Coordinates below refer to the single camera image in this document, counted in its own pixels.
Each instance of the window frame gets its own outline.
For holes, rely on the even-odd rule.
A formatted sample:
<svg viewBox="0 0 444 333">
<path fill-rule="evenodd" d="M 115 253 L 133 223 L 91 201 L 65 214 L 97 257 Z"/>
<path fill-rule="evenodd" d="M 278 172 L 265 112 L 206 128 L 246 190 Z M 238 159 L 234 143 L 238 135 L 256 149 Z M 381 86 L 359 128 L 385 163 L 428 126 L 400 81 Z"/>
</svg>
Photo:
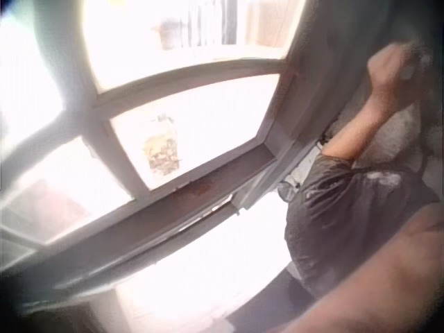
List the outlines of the window frame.
<svg viewBox="0 0 444 333">
<path fill-rule="evenodd" d="M 251 207 L 301 161 L 347 101 L 387 22 L 391 2 L 307 0 L 284 59 L 195 65 L 97 94 L 78 24 L 81 1 L 39 1 L 37 42 L 42 57 L 51 60 L 47 65 L 67 107 L 3 161 L 3 190 L 46 154 L 82 135 L 134 200 L 4 269 L 2 285 L 16 286 L 21 304 L 66 298 L 105 284 L 104 273 L 149 255 L 165 237 L 173 237 L 227 195 L 234 195 L 223 206 L 229 205 L 230 212 Z M 280 79 L 254 139 L 165 185 L 146 187 L 112 130 L 111 118 L 170 94 L 265 74 L 280 74 Z M 179 209 L 175 215 L 159 207 Z M 222 219 L 225 214 L 210 216 Z M 153 222 L 147 223 L 147 217 Z M 131 233 L 134 227 L 139 232 Z M 125 232 L 127 237 L 119 237 Z M 116 246 L 104 246 L 110 239 Z M 96 276 L 102 278 L 94 282 Z"/>
</svg>

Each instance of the window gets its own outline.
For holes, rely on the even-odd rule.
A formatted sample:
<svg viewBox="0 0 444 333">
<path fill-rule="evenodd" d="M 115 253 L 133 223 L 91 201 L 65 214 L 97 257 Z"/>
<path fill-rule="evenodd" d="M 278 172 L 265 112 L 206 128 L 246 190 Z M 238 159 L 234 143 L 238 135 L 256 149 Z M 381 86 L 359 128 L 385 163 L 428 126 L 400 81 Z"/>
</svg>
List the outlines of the window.
<svg viewBox="0 0 444 333">
<path fill-rule="evenodd" d="M 112 125 L 154 189 L 254 138 L 278 78 L 255 76 L 187 90 L 125 112 Z"/>
<path fill-rule="evenodd" d="M 2 199 L 2 226 L 49 243 L 131 197 L 78 138 L 25 173 Z"/>
<path fill-rule="evenodd" d="M 2 270 L 22 261 L 26 277 L 43 264 L 42 276 L 53 273 L 41 287 L 74 287 L 225 198 L 235 211 L 236 194 L 276 160 L 264 142 L 291 84 L 304 2 L 10 5 L 0 25 Z M 63 259 L 79 250 L 90 257 Z"/>
<path fill-rule="evenodd" d="M 99 91 L 162 71 L 237 58 L 283 58 L 299 0 L 84 0 Z"/>
<path fill-rule="evenodd" d="M 2 160 L 64 108 L 35 40 L 32 4 L 16 2 L 2 13 L 0 28 Z"/>
</svg>

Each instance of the person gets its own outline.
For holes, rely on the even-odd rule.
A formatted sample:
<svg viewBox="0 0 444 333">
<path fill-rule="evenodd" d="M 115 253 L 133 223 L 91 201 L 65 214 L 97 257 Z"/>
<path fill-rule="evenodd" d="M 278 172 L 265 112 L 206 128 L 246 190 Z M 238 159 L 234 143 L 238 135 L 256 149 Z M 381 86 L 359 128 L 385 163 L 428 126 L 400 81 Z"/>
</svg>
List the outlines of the person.
<svg viewBox="0 0 444 333">
<path fill-rule="evenodd" d="M 443 267 L 444 205 L 435 203 L 422 207 L 349 278 L 276 332 L 444 332 Z M 430 324 L 434 312 L 441 319 Z"/>
<path fill-rule="evenodd" d="M 438 196 L 400 165 L 353 169 L 379 128 L 427 91 L 425 52 L 393 43 L 368 61 L 365 106 L 323 148 L 287 212 L 285 239 L 315 298 L 333 290 Z"/>
</svg>

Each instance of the hand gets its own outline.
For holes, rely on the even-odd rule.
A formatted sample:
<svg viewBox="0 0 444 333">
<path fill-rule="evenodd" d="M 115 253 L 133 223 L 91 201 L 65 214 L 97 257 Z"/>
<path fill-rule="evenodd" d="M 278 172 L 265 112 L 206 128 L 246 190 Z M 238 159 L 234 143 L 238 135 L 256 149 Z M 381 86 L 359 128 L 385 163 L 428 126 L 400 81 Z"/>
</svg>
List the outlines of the hand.
<svg viewBox="0 0 444 333">
<path fill-rule="evenodd" d="M 386 118 L 420 99 L 427 90 L 431 57 L 416 43 L 393 43 L 367 64 L 373 104 Z"/>
</svg>

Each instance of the window mullion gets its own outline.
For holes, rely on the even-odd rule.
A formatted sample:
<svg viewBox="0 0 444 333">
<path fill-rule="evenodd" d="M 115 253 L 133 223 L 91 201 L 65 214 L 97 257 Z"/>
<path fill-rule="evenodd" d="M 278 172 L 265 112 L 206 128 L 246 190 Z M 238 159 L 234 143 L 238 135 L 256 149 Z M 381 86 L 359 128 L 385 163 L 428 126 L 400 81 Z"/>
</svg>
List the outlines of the window mullion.
<svg viewBox="0 0 444 333">
<path fill-rule="evenodd" d="M 85 143 L 133 198 L 146 198 L 149 190 L 123 151 L 110 123 L 97 122 L 90 125 L 83 134 Z"/>
</svg>

